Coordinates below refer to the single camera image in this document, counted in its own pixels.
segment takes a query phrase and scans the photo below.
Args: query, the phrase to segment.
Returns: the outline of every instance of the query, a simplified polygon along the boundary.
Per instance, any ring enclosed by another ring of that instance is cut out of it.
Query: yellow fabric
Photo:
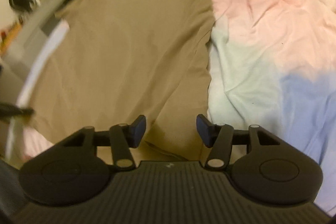
[[[199,159],[211,0],[75,0],[62,15],[70,30],[33,92],[32,125],[56,143],[83,126],[107,130],[144,114],[145,141]]]

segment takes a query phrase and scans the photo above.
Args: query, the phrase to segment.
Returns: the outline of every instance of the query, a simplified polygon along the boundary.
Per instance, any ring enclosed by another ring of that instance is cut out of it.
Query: bed
[[[336,214],[336,0],[213,0],[208,117],[246,129],[260,124],[314,159],[324,181],[315,203]],[[36,60],[18,106],[27,106],[39,73],[68,31],[56,27]],[[52,145],[12,123],[7,157],[34,157]],[[232,160],[243,154],[234,148]],[[177,159],[157,151],[141,159]]]

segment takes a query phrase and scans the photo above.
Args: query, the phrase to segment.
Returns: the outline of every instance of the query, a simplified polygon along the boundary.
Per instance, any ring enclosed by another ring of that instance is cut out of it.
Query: t-shirt
[[[190,160],[210,82],[211,0],[75,0],[70,30],[32,94],[32,125],[56,143],[84,126],[147,118],[143,140]]]

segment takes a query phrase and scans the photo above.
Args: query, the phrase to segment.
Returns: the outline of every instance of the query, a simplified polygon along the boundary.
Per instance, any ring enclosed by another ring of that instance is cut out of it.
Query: ribbed black surface
[[[198,162],[142,162],[119,173],[95,198],[75,206],[44,207],[29,203],[15,223],[169,223],[169,224],[319,224],[328,217],[313,204],[273,208],[236,192],[223,173]]]

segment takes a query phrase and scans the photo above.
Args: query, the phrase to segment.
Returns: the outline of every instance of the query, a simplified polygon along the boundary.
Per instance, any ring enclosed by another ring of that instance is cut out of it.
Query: pink fabric
[[[319,0],[213,0],[229,42],[268,51],[281,72],[314,79],[336,69],[336,15]]]

